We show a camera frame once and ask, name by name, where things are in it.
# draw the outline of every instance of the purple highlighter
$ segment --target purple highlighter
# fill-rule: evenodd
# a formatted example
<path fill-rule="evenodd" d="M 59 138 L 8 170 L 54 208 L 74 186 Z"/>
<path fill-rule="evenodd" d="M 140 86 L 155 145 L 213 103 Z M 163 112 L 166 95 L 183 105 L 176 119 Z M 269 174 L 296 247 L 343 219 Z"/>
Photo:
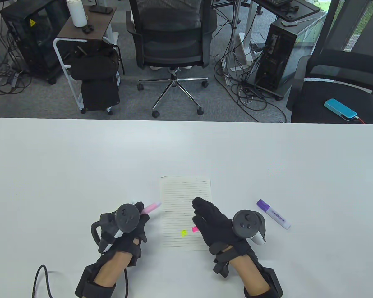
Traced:
<path fill-rule="evenodd" d="M 263 200 L 259 200 L 257 202 L 257 206 L 259 206 L 266 214 L 271 216 L 273 220 L 275 220 L 278 224 L 284 227 L 286 230 L 290 228 L 291 224 L 288 223 L 287 220 L 284 219 L 278 212 L 273 210 L 270 205 L 265 203 Z"/>

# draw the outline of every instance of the notepad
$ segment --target notepad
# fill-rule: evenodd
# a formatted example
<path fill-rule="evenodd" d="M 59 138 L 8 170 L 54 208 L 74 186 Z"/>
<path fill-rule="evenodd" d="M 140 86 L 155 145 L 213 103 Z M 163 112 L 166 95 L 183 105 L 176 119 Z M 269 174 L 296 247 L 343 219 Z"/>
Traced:
<path fill-rule="evenodd" d="M 211 202 L 210 179 L 206 177 L 166 176 L 160 179 L 163 213 L 163 246 L 182 250 L 207 250 L 200 232 L 193 233 L 195 197 Z"/>

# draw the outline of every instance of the office chair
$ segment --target office chair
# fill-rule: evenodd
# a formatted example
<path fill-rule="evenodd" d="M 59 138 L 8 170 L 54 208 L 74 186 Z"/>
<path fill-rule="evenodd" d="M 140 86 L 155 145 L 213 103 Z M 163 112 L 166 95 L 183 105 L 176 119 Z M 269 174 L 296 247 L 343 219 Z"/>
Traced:
<path fill-rule="evenodd" d="M 312 55 L 297 66 L 286 105 L 291 122 L 361 123 L 324 107 L 331 98 L 373 124 L 373 1 L 332 0 Z"/>
<path fill-rule="evenodd" d="M 152 116 L 160 115 L 156 107 L 171 86 L 178 86 L 202 115 L 203 108 L 180 82 L 202 81 L 206 88 L 208 78 L 179 79 L 176 72 L 179 67 L 209 64 L 212 33 L 217 28 L 211 0 L 130 0 L 130 6 L 134 21 L 126 11 L 126 26 L 133 35 L 138 67 L 168 67 L 170 71 L 169 79 L 138 80 L 138 90 L 144 89 L 142 82 L 169 82 L 153 105 Z"/>

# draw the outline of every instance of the black bag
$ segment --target black bag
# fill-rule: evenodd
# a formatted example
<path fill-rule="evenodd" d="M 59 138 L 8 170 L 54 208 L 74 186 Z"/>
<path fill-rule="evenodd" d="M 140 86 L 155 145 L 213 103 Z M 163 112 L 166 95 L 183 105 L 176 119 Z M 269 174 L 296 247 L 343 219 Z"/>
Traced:
<path fill-rule="evenodd" d="M 102 42 L 98 50 L 81 58 L 73 58 L 70 74 L 73 79 L 82 81 L 81 94 L 86 111 L 105 110 L 120 102 L 116 74 L 121 62 L 115 45 Z"/>

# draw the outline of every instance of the keyboard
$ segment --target keyboard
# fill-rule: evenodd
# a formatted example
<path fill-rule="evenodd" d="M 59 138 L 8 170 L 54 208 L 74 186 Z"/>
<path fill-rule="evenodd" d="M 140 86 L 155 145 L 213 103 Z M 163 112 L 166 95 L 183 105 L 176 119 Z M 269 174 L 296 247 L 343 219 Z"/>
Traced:
<path fill-rule="evenodd" d="M 273 6 L 280 7 L 282 5 L 290 3 L 293 0 L 265 0 L 265 1 L 267 1 L 270 4 L 272 4 Z"/>

